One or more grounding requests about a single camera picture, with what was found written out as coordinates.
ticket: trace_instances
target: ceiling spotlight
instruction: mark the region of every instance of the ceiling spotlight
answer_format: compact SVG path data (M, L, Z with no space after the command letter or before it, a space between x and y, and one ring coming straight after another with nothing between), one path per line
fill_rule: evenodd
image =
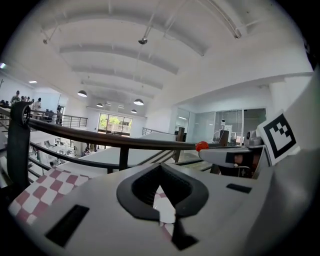
M87 93L84 90L80 90L78 92L78 95L81 96L81 97L87 97Z
M143 106L144 102L142 101L142 99L137 98L134 102L134 104L139 105L139 106Z
M146 39L145 37L143 37L141 40L138 40L140 45L145 45L146 43L148 43L148 39Z

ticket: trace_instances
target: black rectangular slot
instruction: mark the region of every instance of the black rectangular slot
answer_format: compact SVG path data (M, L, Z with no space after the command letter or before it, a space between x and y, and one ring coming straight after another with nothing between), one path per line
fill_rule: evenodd
M232 184L232 183L228 184L226 187L228 189L236 190L236 191L247 193L247 194L249 194L252 189L251 187L248 187L248 186L241 186L241 185Z
M47 234L46 238L64 247L83 218L89 211L88 207L75 205Z

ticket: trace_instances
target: pink checkered sticker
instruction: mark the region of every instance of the pink checkered sticker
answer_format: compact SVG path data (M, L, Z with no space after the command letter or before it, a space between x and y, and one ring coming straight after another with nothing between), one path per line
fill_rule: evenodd
M13 216L31 225L51 204L90 179L85 175L52 168L28 186L8 209Z

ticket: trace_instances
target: red knob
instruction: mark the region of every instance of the red knob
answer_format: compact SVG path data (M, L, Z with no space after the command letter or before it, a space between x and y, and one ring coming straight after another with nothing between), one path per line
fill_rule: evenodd
M209 144L205 141L200 141L195 145L195 150L200 152L200 150L207 150L209 148Z

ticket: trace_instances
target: curved ceiling beam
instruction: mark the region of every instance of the curved ceiling beam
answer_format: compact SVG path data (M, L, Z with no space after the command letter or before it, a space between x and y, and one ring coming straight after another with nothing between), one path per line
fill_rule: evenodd
M141 78L139 76L135 76L131 73L127 73L124 71L115 71L111 68L100 68L100 67L89 67L89 66L73 66L72 67L73 72L80 72L80 73L92 73L92 74L99 74L99 75L107 75L107 76L113 76L123 79L128 79L131 81L135 81L138 83L145 84L147 86L151 86L154 88L157 88L159 90L162 90L164 87L163 84L152 81L147 78Z
M92 43L80 43L73 45L66 45L60 47L59 52L64 53L74 53L74 52L96 52L96 53L105 53L105 54L115 54L121 55L133 59L137 59L139 51L135 49L126 48L123 46L117 46L112 44L92 44ZM149 58L149 54L141 52L139 60L153 66L156 66L160 69L166 70L172 74L178 74L179 68L159 57L154 56L152 59Z
M93 80L82 80L81 84L86 85L88 87L97 87L97 88L104 88L104 89L109 89L109 90L115 90L118 92L124 92L132 95L136 95L139 97L145 97L149 99L153 99L154 96L151 94L144 93L142 91L137 91L137 90L131 90L127 87L121 86L121 85L116 85L116 84L107 84L104 82L97 82Z
M126 21L131 23L140 24L143 26L149 25L150 14L145 12L132 12L129 10L113 10L112 13L109 13L108 10L84 10L79 12L67 12L66 17L63 13L59 13L55 16L55 19L50 19L45 23L41 24L41 28L46 31L52 29L58 23L59 25L64 25L68 23L75 23L79 21L85 20L97 20L97 19L108 19L108 20L116 20L116 21ZM167 27L164 27L164 22L155 22L153 20L152 28L158 30L162 33L165 33ZM174 29L170 29L167 34L178 41L184 43L186 46L191 48L193 51L198 53L200 56L205 55L208 47L200 42L199 40L194 40L192 38L188 38L187 34L183 34L181 31L176 31Z

